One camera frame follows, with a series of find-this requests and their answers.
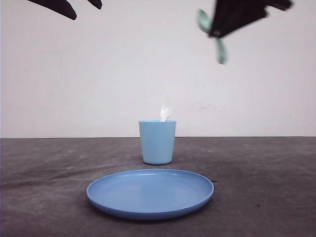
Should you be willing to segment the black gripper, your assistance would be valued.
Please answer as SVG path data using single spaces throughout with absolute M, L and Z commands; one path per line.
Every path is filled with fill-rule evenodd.
M 287 11 L 293 6 L 291 0 L 218 0 L 216 2 L 211 30 L 208 35 L 222 38 L 231 32 L 267 16 L 266 6 Z

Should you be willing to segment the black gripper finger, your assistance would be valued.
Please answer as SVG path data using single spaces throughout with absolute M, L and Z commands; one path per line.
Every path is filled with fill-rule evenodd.
M 72 20 L 76 20 L 77 14 L 67 0 L 29 0 L 35 4 L 46 7 Z
M 101 0 L 88 0 L 94 7 L 97 9 L 102 8 L 102 1 Z

